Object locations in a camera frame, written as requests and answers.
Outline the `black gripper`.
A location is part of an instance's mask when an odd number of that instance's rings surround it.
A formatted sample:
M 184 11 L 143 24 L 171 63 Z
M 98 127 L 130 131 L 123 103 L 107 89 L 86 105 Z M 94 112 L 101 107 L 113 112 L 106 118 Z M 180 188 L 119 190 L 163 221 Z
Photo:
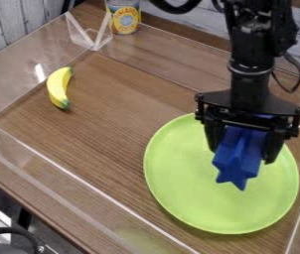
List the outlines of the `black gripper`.
M 196 118 L 205 125 L 210 150 L 217 150 L 228 126 L 265 131 L 263 159 L 265 164 L 272 164 L 284 139 L 299 136 L 300 106 L 272 93 L 263 97 L 257 94 L 245 95 L 240 101 L 233 101 L 229 89 L 198 92 L 196 102 Z

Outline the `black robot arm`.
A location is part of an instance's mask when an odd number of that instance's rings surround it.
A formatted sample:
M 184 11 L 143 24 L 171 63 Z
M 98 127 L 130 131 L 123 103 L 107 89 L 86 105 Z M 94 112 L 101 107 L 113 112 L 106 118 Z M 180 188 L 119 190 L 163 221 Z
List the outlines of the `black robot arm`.
M 230 87 L 196 94 L 196 119 L 205 125 L 209 148 L 221 146 L 225 131 L 240 127 L 263 132 L 261 157 L 275 162 L 284 142 L 299 135 L 300 106 L 269 89 L 275 60 L 297 61 L 288 50 L 297 44 L 299 27 L 291 0 L 212 0 L 225 14 L 230 38 Z

